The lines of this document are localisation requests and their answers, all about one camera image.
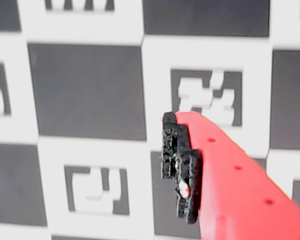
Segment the red plastic part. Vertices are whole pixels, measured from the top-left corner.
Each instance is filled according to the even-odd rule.
[[[203,155],[202,240],[300,240],[299,206],[253,159],[201,114],[175,116]]]

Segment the screw hole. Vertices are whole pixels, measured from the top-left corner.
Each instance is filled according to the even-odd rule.
[[[215,139],[213,137],[208,138],[208,142],[210,142],[210,143],[214,143],[215,141],[217,141],[217,139]]]
[[[274,204],[274,201],[271,200],[271,199],[266,199],[266,200],[265,200],[265,204],[267,204],[267,205],[272,205],[272,204]]]

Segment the checkerboard pattern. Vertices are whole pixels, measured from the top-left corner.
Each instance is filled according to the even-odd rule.
[[[172,110],[300,205],[300,0],[0,0],[0,240],[200,239],[160,179]]]

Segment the black rubber pad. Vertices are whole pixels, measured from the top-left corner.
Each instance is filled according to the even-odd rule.
[[[178,124],[173,112],[164,114],[162,128],[161,178],[173,179],[176,183],[176,217],[193,224],[201,205],[202,155],[191,148],[188,126]],[[180,194],[181,179],[189,186],[188,198]]]

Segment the white square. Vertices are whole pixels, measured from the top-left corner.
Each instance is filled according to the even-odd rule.
[[[269,149],[272,47],[265,39],[146,36],[142,45],[145,116],[151,149],[161,148],[162,117],[172,110],[171,69],[242,72],[242,126],[222,130],[249,156]]]
[[[300,48],[300,0],[270,1],[269,36],[276,48]]]
[[[47,227],[0,223],[0,240],[51,240]]]
[[[153,239],[151,161],[145,142],[40,137],[38,155],[47,225],[53,235]],[[65,165],[125,168],[129,215],[70,212]]]
[[[0,115],[0,143],[36,144],[38,127],[26,41],[19,35],[0,35],[11,115]]]
[[[46,10],[45,0],[19,0],[22,32],[33,42],[140,44],[142,0],[114,0],[114,11]]]
[[[266,173],[292,199],[294,180],[300,180],[300,150],[270,149]]]

